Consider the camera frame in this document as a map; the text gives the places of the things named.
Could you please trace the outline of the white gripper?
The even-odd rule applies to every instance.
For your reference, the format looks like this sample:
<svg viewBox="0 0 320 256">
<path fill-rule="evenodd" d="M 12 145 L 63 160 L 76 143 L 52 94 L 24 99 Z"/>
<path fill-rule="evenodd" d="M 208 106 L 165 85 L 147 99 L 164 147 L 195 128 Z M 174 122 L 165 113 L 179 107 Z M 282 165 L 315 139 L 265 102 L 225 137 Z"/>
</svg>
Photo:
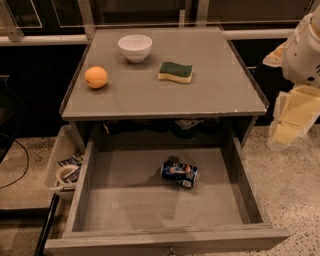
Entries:
<svg viewBox="0 0 320 256">
<path fill-rule="evenodd" d="M 320 86 L 320 6 L 306 15 L 285 44 L 266 55 L 262 63 L 282 66 L 283 76 L 298 84 L 289 92 L 279 93 L 269 128 L 270 149 L 284 150 L 305 136 L 320 116 L 320 89 L 315 88 Z"/>
</svg>

